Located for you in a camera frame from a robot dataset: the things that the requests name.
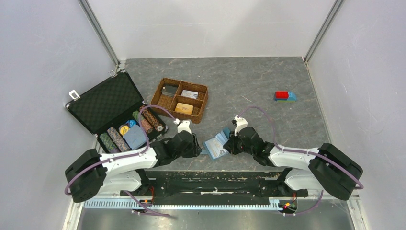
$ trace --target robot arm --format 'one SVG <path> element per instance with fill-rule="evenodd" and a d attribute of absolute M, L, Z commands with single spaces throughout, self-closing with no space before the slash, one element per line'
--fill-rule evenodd
<path fill-rule="evenodd" d="M 190 121 L 183 121 L 173 138 L 151 143 L 150 148 L 138 156 L 128 157 L 146 147 L 115 154 L 99 154 L 95 149 L 86 151 L 66 169 L 68 182 L 94 163 L 104 163 L 88 170 L 73 182 L 70 186 L 73 201 L 83 202 L 96 194 L 114 194 L 121 190 L 144 194 L 149 186 L 144 169 L 170 164 L 179 157 L 197 157 L 202 151 L 189 124 Z"/>
<path fill-rule="evenodd" d="M 324 189 L 338 199 L 348 200 L 355 189 L 356 183 L 348 175 L 310 152 L 327 157 L 356 179 L 362 175 L 362 168 L 332 144 L 324 143 L 312 149 L 275 146 L 264 142 L 254 128 L 248 127 L 244 118 L 236 116 L 233 124 L 237 127 L 231 132 L 224 148 L 231 154 L 246 152 L 264 166 L 293 168 L 288 169 L 290 171 L 284 181 L 292 190 Z"/>

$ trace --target wicker basket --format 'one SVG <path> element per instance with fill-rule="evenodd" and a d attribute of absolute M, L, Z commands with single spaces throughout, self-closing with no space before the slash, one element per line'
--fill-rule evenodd
<path fill-rule="evenodd" d="M 161 93 L 164 84 L 177 86 L 178 90 L 174 97 L 166 96 Z M 189 98 L 181 96 L 183 90 L 189 90 L 198 92 L 198 98 Z M 200 123 L 204 109 L 206 107 L 208 98 L 207 86 L 198 85 L 194 83 L 189 83 L 181 80 L 175 80 L 170 78 L 163 78 L 159 83 L 157 90 L 155 91 L 154 97 L 152 98 L 151 104 L 159 105 L 169 110 L 169 112 L 180 120 L 191 120 L 193 123 Z M 175 107 L 177 103 L 185 103 L 193 105 L 192 115 L 183 114 L 175 112 Z M 165 112 L 160 109 L 153 108 L 154 111 L 163 116 L 168 116 Z"/>

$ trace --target wire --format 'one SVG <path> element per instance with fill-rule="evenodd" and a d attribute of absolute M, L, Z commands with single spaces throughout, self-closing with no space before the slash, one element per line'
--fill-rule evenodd
<path fill-rule="evenodd" d="M 161 109 L 161 110 L 163 110 L 165 113 L 167 113 L 173 120 L 176 120 L 176 118 L 175 118 L 168 110 L 164 109 L 163 107 L 161 107 L 161 106 L 159 106 L 159 105 L 150 104 L 150 105 L 147 105 L 147 106 L 145 106 L 144 108 L 142 108 L 142 109 L 140 110 L 140 112 L 138 113 L 138 123 L 139 123 L 139 124 L 141 123 L 142 112 L 143 112 L 144 110 L 146 110 L 147 108 L 158 108 L 158 109 Z M 144 130 L 143 128 L 142 128 L 141 130 L 142 130 L 142 132 L 143 132 L 143 134 L 144 134 L 144 136 L 145 136 L 145 139 L 147 140 L 147 147 L 146 147 L 143 151 L 140 152 L 140 154 L 143 154 L 144 152 L 146 152 L 146 151 L 149 149 L 149 138 L 148 138 L 148 135 L 147 135 L 147 133 L 145 132 L 145 130 Z"/>
<path fill-rule="evenodd" d="M 321 202 L 321 198 L 323 197 L 323 193 L 324 193 L 324 190 L 321 190 L 320 197 L 318 198 L 316 204 L 313 205 L 313 207 L 309 208 L 308 210 L 301 211 L 301 212 L 298 212 L 298 213 L 283 213 L 283 216 L 291 216 L 292 217 L 292 216 L 302 215 L 302 214 L 305 214 L 305 213 L 310 212 L 311 210 L 317 208 L 317 206 Z"/>
<path fill-rule="evenodd" d="M 167 113 L 173 120 L 176 120 L 176 119 L 174 118 L 174 116 L 173 116 L 172 114 L 170 114 L 170 112 L 169 112 L 168 110 L 166 110 L 165 108 L 163 108 L 163 107 L 161 107 L 161 106 L 158 106 L 158 105 L 151 105 L 151 104 L 150 104 L 150 105 L 147 105 L 147 106 L 145 106 L 144 108 L 142 108 L 141 111 L 139 112 L 139 114 L 138 114 L 138 123 L 139 123 L 139 124 L 141 123 L 141 122 L 140 122 L 140 121 L 141 121 L 141 113 L 142 113 L 145 109 L 150 108 L 150 107 L 161 109 L 161 110 L 163 110 L 165 113 Z M 69 188 L 71 187 L 71 185 L 72 185 L 80 176 L 82 176 L 83 174 L 85 174 L 87 171 L 89 171 L 89 170 L 91 170 L 91 169 L 94 169 L 95 167 L 97 167 L 97 166 L 99 166 L 99 165 L 101 165 L 101 164 L 107 163 L 107 162 L 113 162 L 113 161 L 115 161 L 115 160 L 119 160 L 119 159 L 123 159 L 123 158 L 129 158 L 129 157 L 139 156 L 140 154 L 143 154 L 144 152 L 146 152 L 146 151 L 149 149 L 149 138 L 148 138 L 148 135 L 147 135 L 147 133 L 145 132 L 145 130 L 144 130 L 143 128 L 142 128 L 141 130 L 142 130 L 142 132 L 144 133 L 145 139 L 147 140 L 147 146 L 146 146 L 141 152 L 136 152 L 136 153 L 128 154 L 128 155 L 124 155 L 124 156 L 118 156 L 118 157 L 107 158 L 107 159 L 105 159 L 105 160 L 103 160 L 103 161 L 99 161 L 99 162 L 96 162 L 96 163 L 94 163 L 94 164 L 88 166 L 88 167 L 85 168 L 84 170 L 80 171 L 77 175 L 75 175 L 75 176 L 72 178 L 72 180 L 69 181 L 69 183 L 66 185 L 65 190 L 64 190 L 65 194 L 66 194 L 66 195 L 72 195 L 72 193 L 68 191 Z"/>
<path fill-rule="evenodd" d="M 254 105 L 253 105 L 253 106 L 249 106 L 249 107 L 246 108 L 244 111 L 242 111 L 242 112 L 238 115 L 238 117 L 241 117 L 241 116 L 242 116 L 248 109 L 250 109 L 250 108 L 256 108 L 256 109 L 260 110 L 260 111 L 266 116 L 266 118 L 268 119 L 268 121 L 271 123 L 272 132 L 273 132 L 273 144 L 275 145 L 275 147 L 276 147 L 277 149 L 279 149 L 279 150 L 281 150 L 281 151 L 286 151 L 286 152 L 303 153 L 303 154 L 309 154 L 309 155 L 313 155 L 313 156 L 319 157 L 319 158 L 321 158 L 321 159 L 327 161 L 328 163 L 334 165 L 336 168 L 340 169 L 340 170 L 341 170 L 343 173 L 345 173 L 349 178 L 351 178 L 356 184 L 358 184 L 359 187 L 355 187 L 355 189 L 363 189 L 363 188 L 364 188 L 364 185 L 363 185 L 357 178 L 355 178 L 355 176 L 353 176 L 350 172 L 348 172 L 347 170 L 345 170 L 345 169 L 344 169 L 343 167 L 341 167 L 339 164 L 335 163 L 333 160 L 331 160 L 331 159 L 329 159 L 329 158 L 327 158 L 327 157 L 325 157 L 325 156 L 323 156 L 323 155 L 321 155 L 321 154 L 318 154 L 318 153 L 315 153 L 315 152 L 311 152 L 311 151 L 297 150 L 297 149 L 285 149 L 285 148 L 280 147 L 280 146 L 276 143 L 275 125 L 274 125 L 274 123 L 272 122 L 271 118 L 268 116 L 268 114 L 267 114 L 263 109 L 261 109 L 261 108 L 259 108 L 259 107 L 257 107 L 257 106 L 254 106 Z"/>
<path fill-rule="evenodd" d="M 154 210 L 149 209 L 147 206 L 145 206 L 143 203 L 139 202 L 137 198 L 135 198 L 129 191 L 124 191 L 129 195 L 138 205 L 143 207 L 146 211 L 152 212 L 152 213 L 140 213 L 140 215 L 146 215 L 146 216 L 158 216 L 158 217 L 170 217 L 169 214 L 164 214 L 164 213 L 159 213 Z"/>
<path fill-rule="evenodd" d="M 308 152 L 308 151 L 304 151 L 304 150 L 284 149 L 284 148 L 280 147 L 280 146 L 278 145 L 278 143 L 276 143 L 275 124 L 272 122 L 272 120 L 271 120 L 271 118 L 269 117 L 269 115 L 268 115 L 263 109 L 261 109 L 261 108 L 259 108 L 259 107 L 257 107 L 257 106 L 252 105 L 252 106 L 249 106 L 248 108 L 246 108 L 245 110 L 243 110 L 237 117 L 241 117 L 241 116 L 242 116 L 248 109 L 250 109 L 250 108 L 255 108 L 255 109 L 260 110 L 260 111 L 266 116 L 266 118 L 268 119 L 268 121 L 270 122 L 271 127 L 272 127 L 272 133 L 273 133 L 273 144 L 275 145 L 276 148 L 278 148 L 279 150 L 282 150 L 282 151 L 286 151 L 286 152 L 296 152 L 296 153 L 310 154 L 310 155 L 314 155 L 314 156 L 316 156 L 316 157 L 320 157 L 320 158 L 322 158 L 323 160 L 327 161 L 328 163 L 330 163 L 330 164 L 334 165 L 335 167 L 337 167 L 338 169 L 340 169 L 340 170 L 341 170 L 343 173 L 345 173 L 349 178 L 351 178 L 356 184 L 358 184 L 359 187 L 355 187 L 355 189 L 363 189 L 363 188 L 364 188 L 364 185 L 363 185 L 357 178 L 355 178 L 355 176 L 353 176 L 350 172 L 348 172 L 348 171 L 345 170 L 343 167 L 341 167 L 339 164 L 335 163 L 334 161 L 330 160 L 329 158 L 327 158 L 327 157 L 325 157 L 325 156 L 323 156 L 323 155 L 321 155 L 321 154 L 318 154 L 318 153 L 315 153 L 315 152 L 311 152 L 311 151 Z M 322 199 L 322 197 L 323 197 L 323 193 L 324 193 L 324 190 L 321 190 L 319 199 L 317 200 L 316 204 L 315 204 L 313 207 L 311 207 L 310 209 L 305 210 L 305 211 L 302 211 L 302 212 L 298 212 L 298 213 L 293 213 L 293 214 L 286 214 L 286 213 L 284 213 L 283 215 L 284 215 L 284 216 L 286 216 L 286 215 L 288 215 L 288 216 L 296 216 L 296 215 L 301 215 L 301 214 L 307 213 L 307 212 L 309 212 L 309 211 L 315 209 L 315 208 L 320 204 L 321 199 Z"/>

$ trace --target yellow poker chip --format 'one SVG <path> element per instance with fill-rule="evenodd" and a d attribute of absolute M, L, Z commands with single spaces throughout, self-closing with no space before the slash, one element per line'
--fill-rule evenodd
<path fill-rule="evenodd" d="M 124 136 L 129 130 L 130 130 L 130 127 L 128 125 L 120 126 L 120 134 L 121 134 L 121 136 Z"/>

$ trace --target blue poker chip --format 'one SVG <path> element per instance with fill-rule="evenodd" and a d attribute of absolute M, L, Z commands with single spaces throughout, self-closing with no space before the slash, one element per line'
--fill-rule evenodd
<path fill-rule="evenodd" d="M 129 120 L 129 121 L 126 122 L 126 124 L 127 124 L 128 126 L 130 126 L 130 128 L 131 128 L 131 127 L 133 127 L 134 125 L 136 125 L 137 122 L 135 122 L 135 120 Z"/>

